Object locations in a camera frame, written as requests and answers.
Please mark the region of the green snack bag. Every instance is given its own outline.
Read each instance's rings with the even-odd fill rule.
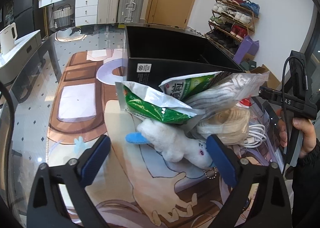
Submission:
[[[183,125],[191,119],[198,122],[204,113],[204,110],[193,109],[174,97],[137,82],[117,82],[116,89],[121,110],[141,119]]]
[[[208,89],[212,84],[226,77],[225,72],[197,73],[169,78],[159,85],[167,95],[184,100]]]

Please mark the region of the suitcase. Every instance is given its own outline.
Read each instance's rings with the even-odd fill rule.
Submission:
[[[139,23],[143,0],[120,0],[118,23]]]
[[[98,24],[116,23],[119,0],[98,0]]]

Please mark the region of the purple bag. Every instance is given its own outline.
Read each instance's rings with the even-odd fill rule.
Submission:
[[[259,49],[259,41],[253,41],[249,35],[247,35],[241,42],[238,51],[233,57],[233,60],[240,64],[246,53],[255,55]]]

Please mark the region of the glass table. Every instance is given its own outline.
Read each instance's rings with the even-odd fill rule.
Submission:
[[[230,194],[219,174],[208,179],[187,160],[166,162],[149,145],[125,142],[126,134],[135,132],[140,122],[120,111],[114,86],[122,80],[124,33],[118,24],[58,31],[39,47],[13,83],[15,125],[12,142],[0,144],[0,151],[9,151],[0,157],[0,195],[5,201],[8,198],[10,210],[23,226],[38,166],[78,158],[102,134],[110,137],[112,149],[86,191],[110,227],[207,227]],[[257,149],[234,151],[253,163],[281,164],[273,110],[263,100],[252,102],[255,121],[267,127],[268,142]],[[4,104],[0,140],[6,140],[9,119]],[[81,223],[67,189],[63,185],[60,189],[70,218]],[[239,223],[249,213],[255,191],[253,187]]]

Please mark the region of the silver suitcase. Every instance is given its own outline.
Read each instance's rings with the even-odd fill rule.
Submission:
[[[120,0],[118,23],[139,23],[143,0]]]

